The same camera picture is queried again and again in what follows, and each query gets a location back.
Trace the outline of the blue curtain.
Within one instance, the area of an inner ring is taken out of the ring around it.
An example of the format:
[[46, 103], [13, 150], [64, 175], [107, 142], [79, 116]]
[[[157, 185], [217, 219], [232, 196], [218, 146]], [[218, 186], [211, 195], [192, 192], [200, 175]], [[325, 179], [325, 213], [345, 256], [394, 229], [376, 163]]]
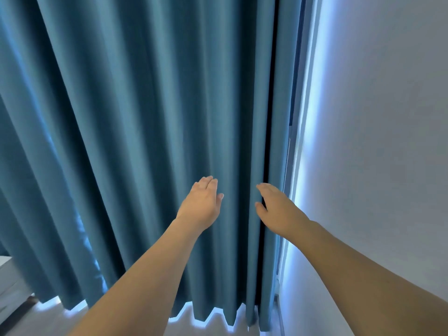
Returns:
[[224, 201], [172, 316], [193, 303], [268, 331], [305, 0], [0, 0], [0, 248], [41, 301], [94, 305], [168, 228], [193, 183]]

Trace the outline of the person's right forearm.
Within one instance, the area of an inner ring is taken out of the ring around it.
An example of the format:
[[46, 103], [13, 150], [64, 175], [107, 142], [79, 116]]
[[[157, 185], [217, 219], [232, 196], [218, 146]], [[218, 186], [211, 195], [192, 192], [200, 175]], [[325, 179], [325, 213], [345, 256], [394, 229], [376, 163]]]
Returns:
[[317, 222], [285, 236], [310, 262], [355, 336], [448, 336], [448, 302], [389, 271]]

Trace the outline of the person's right hand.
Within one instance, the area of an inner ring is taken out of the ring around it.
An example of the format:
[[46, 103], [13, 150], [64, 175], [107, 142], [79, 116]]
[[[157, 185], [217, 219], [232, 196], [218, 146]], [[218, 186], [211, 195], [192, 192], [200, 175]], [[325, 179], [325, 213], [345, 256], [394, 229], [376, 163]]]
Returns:
[[275, 234], [297, 245], [310, 222], [306, 214], [300, 210], [285, 193], [268, 183], [256, 186], [269, 212], [268, 220], [261, 220]]

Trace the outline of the person's left forearm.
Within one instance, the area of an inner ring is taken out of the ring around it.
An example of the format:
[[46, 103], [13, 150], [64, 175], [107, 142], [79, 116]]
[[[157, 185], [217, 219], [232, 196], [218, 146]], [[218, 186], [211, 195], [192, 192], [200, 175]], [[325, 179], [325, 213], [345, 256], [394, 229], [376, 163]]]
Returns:
[[68, 336], [163, 336], [202, 231], [199, 224], [176, 218]]

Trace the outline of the white cabinet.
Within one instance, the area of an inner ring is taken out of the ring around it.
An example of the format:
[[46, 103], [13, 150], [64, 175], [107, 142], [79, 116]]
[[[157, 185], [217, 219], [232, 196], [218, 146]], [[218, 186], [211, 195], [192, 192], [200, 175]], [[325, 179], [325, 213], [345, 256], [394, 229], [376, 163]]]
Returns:
[[32, 295], [13, 258], [0, 255], [0, 324]]

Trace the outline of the white window frame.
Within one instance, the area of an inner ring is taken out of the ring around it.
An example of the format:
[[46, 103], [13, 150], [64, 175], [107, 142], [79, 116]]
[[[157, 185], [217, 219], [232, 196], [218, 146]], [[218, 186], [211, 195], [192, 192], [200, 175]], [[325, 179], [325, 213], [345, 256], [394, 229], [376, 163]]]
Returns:
[[298, 192], [299, 168], [303, 149], [306, 116], [315, 55], [322, 0], [301, 0], [294, 55], [294, 72], [288, 127], [288, 153], [283, 192], [295, 200]]

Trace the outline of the person's left hand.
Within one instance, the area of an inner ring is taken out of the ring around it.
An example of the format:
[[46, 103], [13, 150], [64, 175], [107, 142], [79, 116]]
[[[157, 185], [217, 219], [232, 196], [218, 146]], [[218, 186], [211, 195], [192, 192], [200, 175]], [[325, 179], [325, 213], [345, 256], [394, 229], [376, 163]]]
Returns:
[[183, 200], [176, 221], [186, 224], [198, 233], [208, 229], [218, 218], [220, 209], [215, 208], [218, 180], [213, 176], [202, 177], [195, 182]]

